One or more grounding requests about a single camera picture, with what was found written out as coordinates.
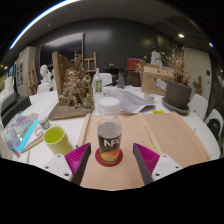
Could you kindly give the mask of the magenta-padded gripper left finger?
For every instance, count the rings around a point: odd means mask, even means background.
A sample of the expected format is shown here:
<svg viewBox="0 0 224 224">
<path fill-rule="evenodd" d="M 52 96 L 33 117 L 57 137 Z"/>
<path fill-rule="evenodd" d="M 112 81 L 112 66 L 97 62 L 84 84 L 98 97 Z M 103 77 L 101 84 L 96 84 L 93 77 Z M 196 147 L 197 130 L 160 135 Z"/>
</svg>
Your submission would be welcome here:
<svg viewBox="0 0 224 224">
<path fill-rule="evenodd" d="M 80 185 L 90 154 L 91 144 L 87 143 L 66 155 L 57 154 L 43 166 L 43 169 L 76 185 Z"/>
</svg>

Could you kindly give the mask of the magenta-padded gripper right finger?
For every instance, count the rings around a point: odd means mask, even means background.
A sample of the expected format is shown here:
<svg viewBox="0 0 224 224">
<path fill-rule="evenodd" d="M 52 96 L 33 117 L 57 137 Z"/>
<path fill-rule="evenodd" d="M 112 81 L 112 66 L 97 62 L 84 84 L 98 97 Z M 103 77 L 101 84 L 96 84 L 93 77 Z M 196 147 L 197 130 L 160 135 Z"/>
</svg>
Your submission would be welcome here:
<svg viewBox="0 0 224 224">
<path fill-rule="evenodd" d="M 182 169 L 169 155 L 159 155 L 137 143 L 133 144 L 133 154 L 145 185 Z"/>
</svg>

